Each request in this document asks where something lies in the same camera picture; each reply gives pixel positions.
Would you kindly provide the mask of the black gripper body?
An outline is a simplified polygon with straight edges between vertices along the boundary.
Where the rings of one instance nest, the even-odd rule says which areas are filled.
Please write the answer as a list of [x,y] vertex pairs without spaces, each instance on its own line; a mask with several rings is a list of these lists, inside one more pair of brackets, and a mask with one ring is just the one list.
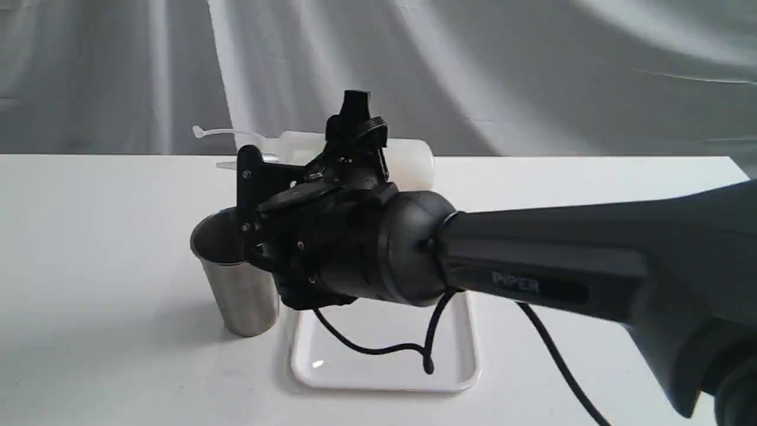
[[395,302],[379,256],[382,215],[396,193],[387,162],[327,163],[319,154],[303,180],[258,205],[245,259],[273,274],[282,302],[296,311],[359,298]]

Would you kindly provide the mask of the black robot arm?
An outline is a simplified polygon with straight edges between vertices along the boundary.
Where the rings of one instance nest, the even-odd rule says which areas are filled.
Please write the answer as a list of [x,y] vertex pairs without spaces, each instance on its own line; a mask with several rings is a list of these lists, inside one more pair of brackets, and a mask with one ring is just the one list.
[[[622,324],[672,407],[700,393],[719,425],[755,424],[754,180],[659,201],[456,210],[437,192],[389,180],[389,128],[370,94],[347,90],[325,147],[303,166],[236,156],[242,259],[272,273],[282,302],[313,311],[365,355],[413,350],[427,374],[438,321],[458,293],[516,301],[562,377],[600,425],[533,306]],[[320,309],[359,298],[435,310],[424,345],[358,346]]]

